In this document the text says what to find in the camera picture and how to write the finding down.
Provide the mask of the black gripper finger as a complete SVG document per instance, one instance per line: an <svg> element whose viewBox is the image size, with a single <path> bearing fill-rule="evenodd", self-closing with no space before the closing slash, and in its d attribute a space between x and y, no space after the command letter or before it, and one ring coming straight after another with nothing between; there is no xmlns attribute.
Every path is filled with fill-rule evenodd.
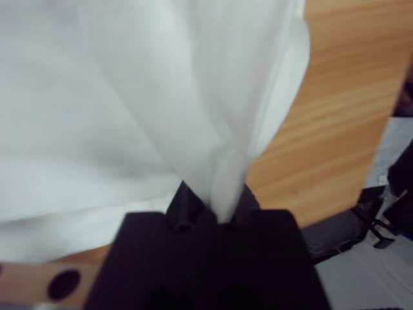
<svg viewBox="0 0 413 310"><path fill-rule="evenodd" d="M172 233L220 232L214 212L185 182L178 187L165 216Z"/></svg>
<svg viewBox="0 0 413 310"><path fill-rule="evenodd" d="M256 197L247 184L244 184L236 205L234 213L231 217L231 225L245 225L250 221L250 217L261 207Z"/></svg>

